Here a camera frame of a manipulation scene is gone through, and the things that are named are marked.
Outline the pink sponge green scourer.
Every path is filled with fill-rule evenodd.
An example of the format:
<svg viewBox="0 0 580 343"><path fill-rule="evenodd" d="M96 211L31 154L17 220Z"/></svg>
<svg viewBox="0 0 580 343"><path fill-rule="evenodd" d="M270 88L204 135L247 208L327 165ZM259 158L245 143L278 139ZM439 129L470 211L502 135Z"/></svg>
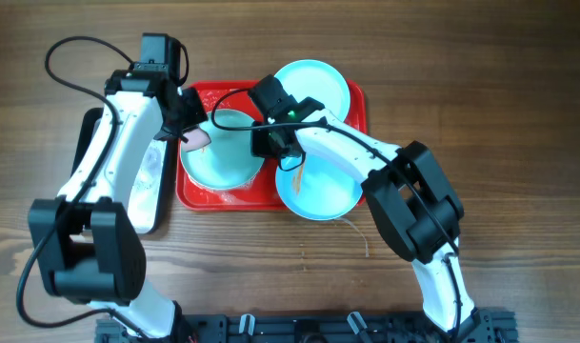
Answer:
<svg viewBox="0 0 580 343"><path fill-rule="evenodd" d="M200 128L186 131L181 138L183 151L196 151L206 147L211 142L208 133Z"/></svg>

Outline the pale green plate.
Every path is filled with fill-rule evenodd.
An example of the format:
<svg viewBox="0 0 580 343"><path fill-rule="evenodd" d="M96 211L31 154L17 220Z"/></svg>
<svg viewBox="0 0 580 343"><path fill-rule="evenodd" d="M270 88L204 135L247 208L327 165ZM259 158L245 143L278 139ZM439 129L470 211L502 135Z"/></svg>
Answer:
<svg viewBox="0 0 580 343"><path fill-rule="evenodd" d="M226 131L209 119L199 125L211 142L196 151L183 151L180 161L190 179L205 189L226 191L248 184L264 164L250 151L249 131Z"/></svg>

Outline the light blue plate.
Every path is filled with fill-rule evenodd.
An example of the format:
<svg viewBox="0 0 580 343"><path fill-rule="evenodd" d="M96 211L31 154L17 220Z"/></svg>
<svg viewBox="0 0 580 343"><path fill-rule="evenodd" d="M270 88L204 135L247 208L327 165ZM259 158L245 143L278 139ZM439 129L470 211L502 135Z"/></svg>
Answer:
<svg viewBox="0 0 580 343"><path fill-rule="evenodd" d="M313 155L286 157L275 173L284 205L295 214L328 221L350 212L361 200L362 189L349 175Z"/></svg>
<svg viewBox="0 0 580 343"><path fill-rule="evenodd" d="M298 102L310 97L322 103L340 121L348 117L350 89L346 79L333 66L303 59L287 64L274 77Z"/></svg>

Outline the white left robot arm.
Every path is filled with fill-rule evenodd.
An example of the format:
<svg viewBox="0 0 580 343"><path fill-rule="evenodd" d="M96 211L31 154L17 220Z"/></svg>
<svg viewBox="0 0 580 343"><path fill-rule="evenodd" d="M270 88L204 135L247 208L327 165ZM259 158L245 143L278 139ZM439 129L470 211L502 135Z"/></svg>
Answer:
<svg viewBox="0 0 580 343"><path fill-rule="evenodd" d="M152 140L180 138L205 121L184 77L162 65L115 71L101 94L103 115L70 180L53 199L33 201L34 245L22 273L39 268L51 296L107 313L135 338L188 342L193 330L181 307L146 279L147 261L127 206Z"/></svg>

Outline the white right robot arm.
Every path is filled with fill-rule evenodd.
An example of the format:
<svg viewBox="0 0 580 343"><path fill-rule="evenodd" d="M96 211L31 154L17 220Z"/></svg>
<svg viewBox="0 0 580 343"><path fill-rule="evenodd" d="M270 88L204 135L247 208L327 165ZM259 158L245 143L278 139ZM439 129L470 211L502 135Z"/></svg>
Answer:
<svg viewBox="0 0 580 343"><path fill-rule="evenodd" d="M379 141L324 111L303 122L253 129L289 133L306 155L358 182L379 234L412 264L426 317L440 330L459 334L474 309L459 266L464 209L425 145L414 141L401 148Z"/></svg>

